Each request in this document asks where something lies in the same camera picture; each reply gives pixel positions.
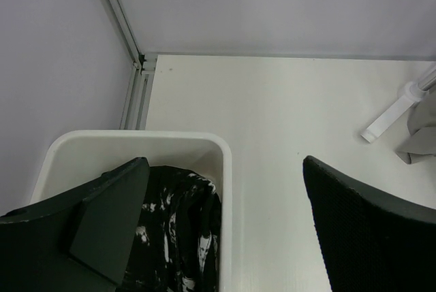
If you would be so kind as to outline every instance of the white plastic bin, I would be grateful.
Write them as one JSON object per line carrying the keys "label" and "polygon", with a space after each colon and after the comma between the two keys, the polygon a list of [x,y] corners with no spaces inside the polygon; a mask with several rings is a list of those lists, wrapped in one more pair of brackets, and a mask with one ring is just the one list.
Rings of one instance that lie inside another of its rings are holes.
{"label": "white plastic bin", "polygon": [[151,166],[192,169],[211,179],[222,201],[220,292],[230,291],[232,274],[232,155],[227,143],[209,133],[74,131],[47,152],[31,203],[99,177],[134,157]]}

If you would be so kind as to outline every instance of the tie-dye cloth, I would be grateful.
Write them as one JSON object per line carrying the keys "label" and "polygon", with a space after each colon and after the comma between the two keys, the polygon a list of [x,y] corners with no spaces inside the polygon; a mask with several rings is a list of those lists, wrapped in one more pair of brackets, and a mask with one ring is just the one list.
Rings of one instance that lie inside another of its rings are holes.
{"label": "tie-dye cloth", "polygon": [[193,171],[152,167],[123,285],[117,291],[215,292],[221,202]]}

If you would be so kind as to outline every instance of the white tabletop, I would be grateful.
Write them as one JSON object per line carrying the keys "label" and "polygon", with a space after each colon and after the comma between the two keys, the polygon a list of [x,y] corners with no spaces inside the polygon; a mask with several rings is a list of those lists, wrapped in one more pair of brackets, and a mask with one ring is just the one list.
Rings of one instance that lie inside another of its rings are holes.
{"label": "white tabletop", "polygon": [[436,208],[435,161],[406,165],[393,153],[406,116],[371,145],[358,135],[428,66],[159,56],[146,128],[211,132],[232,149],[233,291],[330,291],[302,180],[307,155]]}

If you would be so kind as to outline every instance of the gray cloth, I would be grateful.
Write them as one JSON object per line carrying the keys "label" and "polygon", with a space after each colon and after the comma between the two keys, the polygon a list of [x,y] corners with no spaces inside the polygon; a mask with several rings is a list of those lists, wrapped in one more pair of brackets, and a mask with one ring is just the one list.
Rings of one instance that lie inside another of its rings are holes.
{"label": "gray cloth", "polygon": [[436,155],[436,92],[426,96],[411,111],[407,127],[411,137],[396,154],[407,164],[417,163]]}

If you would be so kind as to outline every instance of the white container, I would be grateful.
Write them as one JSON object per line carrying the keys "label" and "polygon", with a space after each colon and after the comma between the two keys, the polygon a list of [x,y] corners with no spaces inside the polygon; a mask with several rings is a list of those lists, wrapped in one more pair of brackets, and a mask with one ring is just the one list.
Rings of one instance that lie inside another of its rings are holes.
{"label": "white container", "polygon": [[47,152],[31,203],[99,177],[134,157],[151,166],[191,169],[211,179],[222,201],[220,292],[230,291],[232,275],[232,155],[227,143],[209,133],[154,131],[74,131]]}

